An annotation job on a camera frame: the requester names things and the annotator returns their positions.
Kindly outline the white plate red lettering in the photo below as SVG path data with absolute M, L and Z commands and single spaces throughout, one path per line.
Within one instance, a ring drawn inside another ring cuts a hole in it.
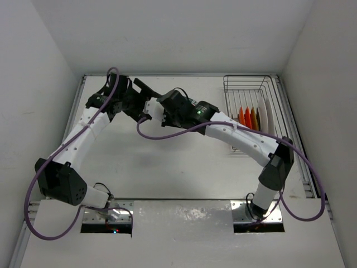
M 264 133 L 269 133 L 269 122 L 268 122 L 267 109 L 266 109 L 264 99 L 261 95 L 258 96 L 258 112 L 259 112 L 259 117 L 260 117 L 261 131 Z

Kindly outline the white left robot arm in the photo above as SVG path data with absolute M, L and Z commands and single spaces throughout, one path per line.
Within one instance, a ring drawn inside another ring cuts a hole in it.
M 104 209 L 110 194 L 89 186 L 80 176 L 81 164 L 94 141 L 116 114 L 139 121 L 147 102 L 161 95 L 139 79 L 110 74 L 105 86 L 89 97 L 80 119 L 50 157 L 35 164 L 41 194 L 77 206 Z

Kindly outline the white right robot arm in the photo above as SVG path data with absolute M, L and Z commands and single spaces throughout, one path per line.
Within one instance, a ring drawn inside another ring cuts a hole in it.
M 276 194 L 282 190 L 294 163 L 292 140 L 281 141 L 253 133 L 250 129 L 229 118 L 218 107 L 193 100 L 173 89 L 158 98 L 163 107 L 163 125 L 184 129 L 194 128 L 198 133 L 223 141 L 244 152 L 263 170 L 258 187 L 246 211 L 252 219 L 262 219 Z

